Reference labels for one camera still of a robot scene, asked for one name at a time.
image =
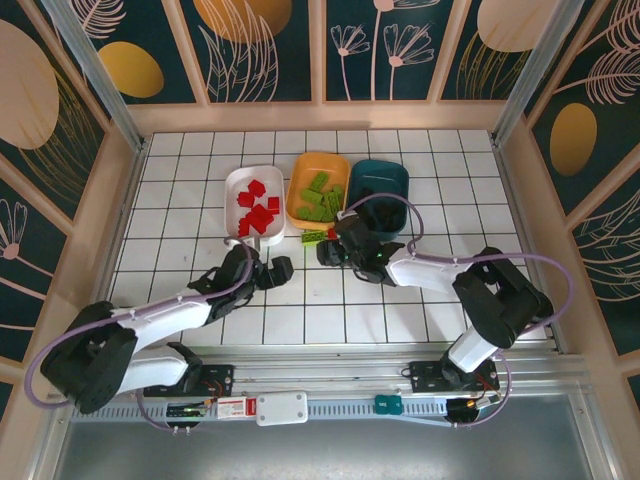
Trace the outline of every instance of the yellow oval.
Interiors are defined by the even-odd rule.
[[[246,0],[256,17],[264,18],[271,35],[280,33],[291,18],[291,0]],[[194,0],[193,4],[204,23],[217,35],[236,43],[263,40],[264,34],[251,28],[245,0]]]
[[[18,148],[39,148],[58,123],[56,72],[38,44],[4,20],[0,45],[0,138]]]
[[[478,9],[478,35],[487,47],[499,52],[531,50],[558,1],[482,0]]]
[[[551,164],[560,175],[575,175],[589,161],[596,145],[598,122],[589,107],[570,103],[564,107],[551,129]]]
[[[133,43],[109,43],[98,55],[116,88],[126,95],[149,98],[164,87],[164,75],[158,63]]]

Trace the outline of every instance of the white tile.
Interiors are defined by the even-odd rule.
[[[127,238],[160,238],[166,210],[134,210]]]
[[[155,270],[160,240],[127,240],[124,244],[120,270]]]
[[[219,267],[227,255],[227,246],[221,238],[199,238],[196,244],[194,270],[208,270]]]
[[[182,133],[154,134],[149,155],[178,155],[183,135]]]
[[[178,157],[148,157],[142,175],[143,182],[173,180]]]
[[[295,270],[291,280],[266,291],[267,305],[304,305],[304,270]]]
[[[389,342],[426,342],[422,305],[385,305]]]
[[[206,180],[209,169],[209,156],[180,156],[176,180]]]
[[[465,152],[467,167],[472,177],[499,177],[498,165],[493,153]]]
[[[170,209],[162,236],[164,238],[197,237],[200,224],[199,208]]]
[[[410,178],[409,201],[415,205],[441,205],[436,178]]]
[[[516,233],[508,205],[478,205],[484,233]]]
[[[382,286],[384,303],[421,303],[422,295],[418,287]]]
[[[207,182],[175,182],[169,208],[202,207],[205,183]]]
[[[261,345],[264,307],[243,307],[224,318],[224,345]]]
[[[430,303],[424,306],[430,342],[453,342],[467,330],[459,303]]]
[[[291,172],[293,172],[293,166],[298,159],[298,155],[275,155],[273,164],[276,168],[280,169],[283,178],[291,178]]]
[[[226,237],[227,229],[223,208],[204,208],[198,237]]]
[[[496,235],[487,234],[487,244],[491,247],[496,247],[503,253],[520,253],[522,247],[520,246],[520,240],[516,234],[512,235]],[[514,265],[524,265],[523,258],[512,258],[511,262]]]
[[[149,301],[155,302],[177,295],[189,283],[191,272],[156,272],[153,276]]]
[[[431,150],[433,152],[461,152],[457,130],[429,130]]]
[[[111,294],[111,302],[117,307],[137,307],[149,298],[153,272],[118,272]]]
[[[305,343],[344,343],[344,307],[305,307]]]
[[[372,153],[370,156],[373,157],[374,160],[399,163],[402,165],[402,155],[400,153]]]
[[[382,288],[380,285],[363,282],[356,278],[351,269],[344,271],[344,299],[345,303],[382,303]]]
[[[475,205],[445,205],[449,233],[482,233],[482,225]]]
[[[295,153],[306,151],[306,132],[276,132],[276,153]]]
[[[167,208],[171,186],[171,182],[142,182],[135,208]]]
[[[386,343],[382,305],[347,305],[345,314],[348,343]]]
[[[433,235],[447,233],[447,223],[444,219],[442,205],[418,205],[416,209],[420,212],[420,217],[424,223],[424,233]],[[411,224],[413,225],[413,231],[418,233],[418,219],[413,212],[411,212]]]
[[[473,257],[487,246],[484,235],[451,235],[453,254],[460,257]]]
[[[213,132],[185,133],[180,155],[211,155]]]
[[[398,130],[400,150],[407,152],[430,152],[429,134],[426,130]]]
[[[468,178],[439,178],[442,203],[445,205],[475,205],[473,189]]]
[[[307,152],[338,151],[337,135],[335,131],[311,131],[307,132]]]
[[[221,180],[214,180],[207,182],[207,188],[204,192],[205,208],[211,207],[224,207],[224,182]]]
[[[338,132],[338,153],[368,152],[365,130]]]
[[[243,153],[273,153],[275,149],[275,132],[247,132],[244,134]]]
[[[182,343],[187,347],[212,347],[220,345],[222,326],[224,320],[220,319],[200,328],[190,328],[182,331]]]
[[[304,247],[299,238],[283,238],[280,243],[269,247],[269,262],[276,257],[289,257],[294,270],[304,268]]]
[[[460,140],[465,152],[490,152],[491,142],[485,130],[460,130]]]
[[[242,156],[242,168],[255,167],[256,165],[273,165],[273,154]]]
[[[471,183],[478,203],[507,203],[500,178],[472,178]]]
[[[209,166],[209,180],[226,180],[227,177],[240,168],[242,155],[216,155],[211,157]]]
[[[162,240],[156,270],[191,270],[195,238],[176,238]]]
[[[411,177],[436,176],[436,167],[431,153],[403,153],[402,165]]]
[[[400,151],[397,130],[369,130],[367,134],[371,153]]]
[[[468,177],[467,164],[462,153],[434,153],[438,177]]]
[[[307,304],[341,304],[342,269],[306,270],[306,302]]]
[[[242,153],[243,132],[216,132],[213,138],[213,155],[238,155]]]
[[[265,345],[304,343],[304,307],[269,307],[264,318]]]

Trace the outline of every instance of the cable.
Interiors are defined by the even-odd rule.
[[[226,245],[229,245],[231,240],[235,240],[235,241],[240,242],[240,245],[242,245],[242,248],[244,249],[244,251],[245,251],[245,253],[247,255],[247,258],[249,259],[249,261],[247,262],[247,266],[244,269],[244,272],[242,273],[242,277],[240,278],[240,280],[238,280],[238,282],[235,285],[232,285],[231,287],[227,288],[226,290],[222,290],[220,292],[209,293],[209,294],[206,294],[206,295],[190,296],[190,297],[188,297],[188,301],[190,301],[190,302],[204,302],[204,301],[209,300],[211,298],[217,298],[217,297],[221,297],[221,296],[227,295],[229,293],[234,292],[238,288],[240,288],[249,279],[249,276],[251,275],[251,270],[253,268],[253,258],[251,257],[251,250],[249,250],[249,247],[247,246],[247,244],[243,240],[237,239],[237,238],[234,238],[234,237],[225,238],[224,239],[224,243]],[[33,385],[32,384],[33,384],[33,377],[35,375],[36,369],[37,369],[38,365],[40,365],[42,360],[44,360],[44,358],[51,352],[51,350],[53,350],[55,347],[57,347],[61,343],[65,342],[65,341],[69,340],[70,338],[73,338],[76,335],[79,335],[81,333],[85,333],[85,332],[88,332],[90,330],[94,330],[94,329],[97,329],[97,328],[102,328],[102,327],[104,327],[106,325],[111,325],[111,324],[119,322],[121,320],[130,320],[132,318],[135,318],[135,316],[150,315],[152,313],[155,313],[158,310],[163,310],[163,309],[165,309],[167,307],[178,305],[183,300],[185,300],[185,299],[182,296],[176,296],[174,298],[170,298],[168,300],[165,300],[163,302],[160,302],[160,303],[157,303],[157,304],[154,304],[154,305],[150,305],[148,307],[140,308],[138,310],[133,310],[133,309],[132,310],[128,310],[126,313],[123,313],[121,315],[116,315],[114,317],[105,318],[103,320],[97,320],[95,322],[88,323],[86,325],[83,325],[83,326],[78,327],[78,328],[74,328],[73,330],[69,330],[68,332],[63,333],[58,338],[56,338],[51,343],[49,343],[47,346],[45,346],[40,352],[38,352],[38,354],[35,356],[33,361],[29,364],[29,368],[27,369],[27,372],[25,374],[25,381],[24,381],[24,391],[25,391],[25,394],[27,395],[27,398],[29,398],[31,403],[33,403],[36,407],[40,407],[40,408],[43,408],[45,410],[53,410],[53,409],[56,409],[56,408],[61,408],[61,407],[65,407],[67,405],[70,405],[70,402],[68,400],[65,400],[65,401],[59,402],[59,403],[43,402],[42,400],[40,400],[39,398],[36,397],[36,395],[35,395],[35,393],[33,391]]]
[[[439,256],[439,255],[428,255],[428,254],[423,254],[423,253],[418,253],[416,252],[416,243],[418,241],[420,241],[420,239],[422,237],[424,237],[424,222],[422,221],[422,216],[420,215],[420,212],[418,212],[418,209],[416,208],[416,206],[411,203],[409,200],[407,200],[406,198],[400,196],[400,195],[396,195],[394,193],[373,193],[371,195],[368,195],[360,200],[358,200],[357,202],[355,202],[353,205],[351,205],[350,207],[348,207],[345,210],[346,212],[350,212],[352,210],[354,210],[355,208],[359,207],[360,205],[362,205],[364,202],[367,202],[371,199],[374,198],[380,198],[380,197],[389,197],[389,198],[393,198],[395,200],[399,200],[401,202],[403,202],[404,204],[406,204],[411,211],[413,211],[413,213],[415,213],[416,218],[418,219],[418,225],[420,227],[420,232],[418,234],[418,236],[414,236],[408,243],[407,243],[407,250],[409,251],[409,253],[411,255],[413,255],[415,258],[418,258],[420,260],[425,260],[425,261],[429,261],[429,262],[436,262],[436,263],[443,263],[446,265],[459,265],[459,264],[469,264],[469,263],[476,263],[476,262],[486,262],[486,261],[492,261],[492,260],[508,260],[511,258],[524,258],[524,259],[530,259],[530,260],[536,260],[538,262],[544,262],[544,263],[548,263],[550,265],[553,265],[554,267],[556,267],[558,270],[560,270],[562,272],[562,274],[565,276],[565,278],[567,279],[567,297],[565,299],[564,304],[555,312],[553,313],[551,316],[545,318],[544,320],[531,325],[530,327],[526,328],[523,332],[522,335],[525,335],[527,333],[533,332],[534,330],[538,330],[539,328],[544,328],[547,325],[555,322],[558,318],[560,318],[562,315],[564,315],[566,313],[566,311],[569,309],[569,306],[571,305],[571,303],[573,302],[573,297],[575,295],[575,284],[573,282],[573,278],[571,277],[571,273],[569,272],[569,270],[567,270],[567,268],[562,265],[560,262],[555,261],[552,258],[546,257],[544,255],[539,255],[537,253],[500,253],[500,254],[495,254],[495,255],[479,255],[477,257],[443,257],[443,256]]]

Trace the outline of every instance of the tray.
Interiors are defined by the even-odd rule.
[[[239,168],[231,172],[224,184],[224,219],[227,234],[238,236],[238,222],[249,209],[238,205],[238,193],[246,192],[251,180],[259,180],[265,186],[266,193],[256,198],[256,203],[267,206],[267,198],[278,197],[280,199],[280,213],[275,215],[264,235],[260,235],[253,227],[249,232],[250,237],[259,238],[263,246],[273,246],[284,238],[285,214],[284,205],[284,179],[282,172],[271,165],[258,165],[255,167]]]
[[[318,172],[326,172],[329,174],[328,186],[340,185],[344,191],[345,202],[342,204],[344,209],[347,199],[347,187],[349,185],[349,173],[351,166],[346,158],[331,153],[308,152],[303,153],[296,160],[291,173],[291,182],[287,192],[287,216],[294,227],[306,230],[329,230],[333,227],[333,223],[310,222],[308,220],[300,220],[296,217],[296,211],[300,207],[310,206],[309,203],[302,200],[300,191],[309,188],[311,182]]]

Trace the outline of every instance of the white tray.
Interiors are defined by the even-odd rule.
[[[238,222],[250,210],[249,208],[239,206],[237,199],[240,192],[248,191],[249,183],[252,180],[262,182],[267,190],[262,197],[256,198],[256,203],[260,203],[266,208],[269,197],[278,197],[280,199],[280,213],[274,215],[273,222],[269,224],[267,231],[263,235],[260,235],[251,227],[249,236],[259,238],[260,244],[266,247],[276,245],[284,238],[286,221],[284,211],[284,179],[282,178],[282,172],[270,165],[239,168],[231,172],[227,177],[224,184],[224,218],[227,234],[231,236],[238,235]]]

